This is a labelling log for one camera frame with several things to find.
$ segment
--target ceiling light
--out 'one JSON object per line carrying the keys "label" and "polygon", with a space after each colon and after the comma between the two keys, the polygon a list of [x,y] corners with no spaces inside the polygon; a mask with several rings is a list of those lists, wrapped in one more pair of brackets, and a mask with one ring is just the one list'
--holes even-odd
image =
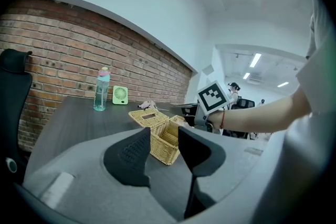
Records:
{"label": "ceiling light", "polygon": [[250,73],[246,73],[245,76],[243,77],[243,79],[247,79],[249,75],[250,75]]}
{"label": "ceiling light", "polygon": [[254,59],[253,59],[251,65],[250,65],[250,67],[255,67],[256,64],[257,64],[257,62],[259,61],[260,57],[261,57],[261,54],[256,54],[256,55],[254,56]]}
{"label": "ceiling light", "polygon": [[282,86],[287,85],[288,83],[289,83],[289,82],[285,82],[285,83],[283,83],[283,84],[278,85],[278,87],[280,88],[280,87],[282,87]]}

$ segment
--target gray surface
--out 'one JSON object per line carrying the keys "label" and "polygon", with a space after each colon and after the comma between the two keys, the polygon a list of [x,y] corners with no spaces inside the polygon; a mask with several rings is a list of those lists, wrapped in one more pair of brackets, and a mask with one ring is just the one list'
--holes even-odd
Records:
{"label": "gray surface", "polygon": [[[134,130],[139,125],[128,115],[138,110],[140,103],[113,105],[108,101],[105,111],[93,109],[93,100],[66,97],[44,127],[30,156],[25,180],[34,171],[68,148],[92,139]],[[169,109],[169,104],[157,107]],[[169,117],[169,111],[161,111]],[[187,204],[191,173],[181,155],[172,166],[166,166],[149,156],[145,173],[151,177],[151,194],[175,219],[182,220]]]}
{"label": "gray surface", "polygon": [[175,223],[147,187],[126,186],[114,179],[103,164],[111,145],[142,129],[126,131],[77,144],[35,171],[23,186],[41,197],[56,177],[74,176],[55,210],[82,223]]}
{"label": "gray surface", "polygon": [[265,141],[213,135],[196,129],[192,131],[220,145],[225,151],[224,164],[211,176],[196,180],[199,190],[216,202],[229,195],[246,178],[267,146]]}
{"label": "gray surface", "polygon": [[[277,167],[285,132],[274,134],[260,160],[235,190],[185,224],[253,223],[254,213]],[[280,223],[264,221],[256,223]]]}

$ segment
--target wrist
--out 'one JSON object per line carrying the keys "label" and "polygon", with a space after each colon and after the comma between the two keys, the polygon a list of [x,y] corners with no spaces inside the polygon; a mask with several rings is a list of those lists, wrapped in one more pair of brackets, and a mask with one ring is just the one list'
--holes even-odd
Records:
{"label": "wrist", "polygon": [[223,121],[224,111],[216,111],[209,115],[208,121],[215,129],[220,129]]}

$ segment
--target wicker basket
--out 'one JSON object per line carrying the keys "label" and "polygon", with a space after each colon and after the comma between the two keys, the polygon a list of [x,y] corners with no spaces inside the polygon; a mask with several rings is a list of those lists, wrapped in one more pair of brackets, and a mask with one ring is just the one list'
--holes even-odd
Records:
{"label": "wicker basket", "polygon": [[180,116],[171,119],[155,109],[129,112],[137,123],[142,127],[151,128],[151,154],[165,165],[172,165],[180,154],[178,149],[179,124],[177,119],[184,120]]}

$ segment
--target small fan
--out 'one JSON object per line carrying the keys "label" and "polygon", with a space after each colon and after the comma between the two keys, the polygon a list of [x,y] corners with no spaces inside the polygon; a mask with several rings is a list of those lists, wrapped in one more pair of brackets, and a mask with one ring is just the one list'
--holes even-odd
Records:
{"label": "small fan", "polygon": [[128,104],[128,90],[126,87],[113,86],[113,104]]}

